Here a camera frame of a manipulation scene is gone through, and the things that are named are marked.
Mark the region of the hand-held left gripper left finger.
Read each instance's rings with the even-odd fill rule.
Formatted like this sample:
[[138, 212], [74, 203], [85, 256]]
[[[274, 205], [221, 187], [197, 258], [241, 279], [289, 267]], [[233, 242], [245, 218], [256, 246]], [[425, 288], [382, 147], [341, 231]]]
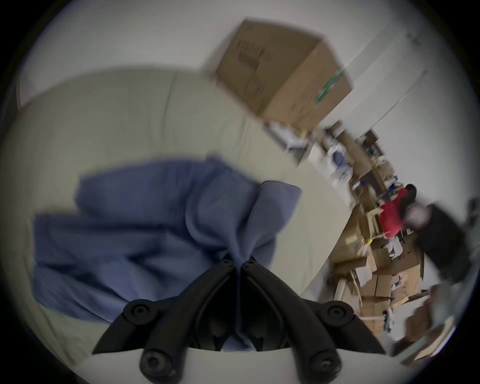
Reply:
[[188, 348], [221, 351], [235, 326], [236, 268], [223, 260], [176, 297], [129, 302], [93, 355], [142, 349], [139, 369], [147, 380], [179, 381]]

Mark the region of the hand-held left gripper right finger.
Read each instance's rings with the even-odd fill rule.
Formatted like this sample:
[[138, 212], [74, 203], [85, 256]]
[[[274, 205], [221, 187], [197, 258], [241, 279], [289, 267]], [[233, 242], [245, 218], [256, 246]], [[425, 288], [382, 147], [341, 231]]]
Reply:
[[386, 355], [350, 305], [303, 299], [253, 260], [240, 269], [240, 315], [256, 351], [292, 349], [301, 382], [333, 381], [344, 366], [338, 349]]

